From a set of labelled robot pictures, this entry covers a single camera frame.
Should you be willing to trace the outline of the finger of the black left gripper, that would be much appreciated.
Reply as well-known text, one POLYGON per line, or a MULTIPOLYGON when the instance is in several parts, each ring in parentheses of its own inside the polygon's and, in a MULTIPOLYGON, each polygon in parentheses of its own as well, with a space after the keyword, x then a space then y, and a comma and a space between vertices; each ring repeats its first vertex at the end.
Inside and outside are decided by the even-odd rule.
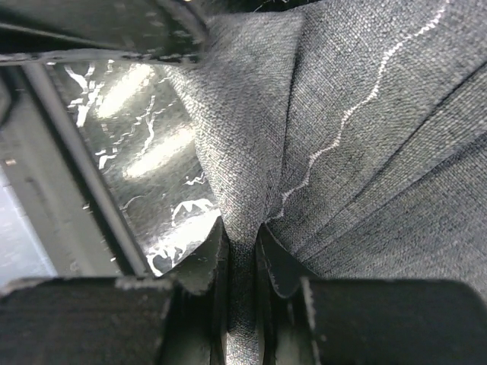
POLYGON ((3 1, 1 62, 192 64, 208 27, 190 1, 3 1))

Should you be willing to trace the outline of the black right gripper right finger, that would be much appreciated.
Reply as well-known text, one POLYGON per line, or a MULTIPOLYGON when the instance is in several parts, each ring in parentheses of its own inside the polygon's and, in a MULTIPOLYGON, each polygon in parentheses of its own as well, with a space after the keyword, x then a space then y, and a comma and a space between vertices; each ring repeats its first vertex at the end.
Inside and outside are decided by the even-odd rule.
POLYGON ((262 225, 256 311, 263 364, 484 364, 486 307, 459 281, 324 279, 262 225))

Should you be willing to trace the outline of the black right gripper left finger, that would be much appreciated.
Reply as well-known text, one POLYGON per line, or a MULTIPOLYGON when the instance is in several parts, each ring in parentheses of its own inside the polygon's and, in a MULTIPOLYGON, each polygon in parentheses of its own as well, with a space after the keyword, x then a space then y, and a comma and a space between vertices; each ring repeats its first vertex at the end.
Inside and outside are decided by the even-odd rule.
POLYGON ((3 364, 223 364, 229 241, 221 219, 159 278, 22 278, 1 290, 3 364))

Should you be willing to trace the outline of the grey cloth napkin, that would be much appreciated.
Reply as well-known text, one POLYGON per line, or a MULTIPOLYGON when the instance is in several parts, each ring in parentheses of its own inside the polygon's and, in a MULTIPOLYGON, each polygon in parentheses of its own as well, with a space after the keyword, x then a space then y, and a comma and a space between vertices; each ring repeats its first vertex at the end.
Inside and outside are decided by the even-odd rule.
POLYGON ((262 223, 327 278, 486 292, 484 1, 321 1, 208 27, 205 61, 166 71, 232 243, 232 364, 259 361, 262 223))

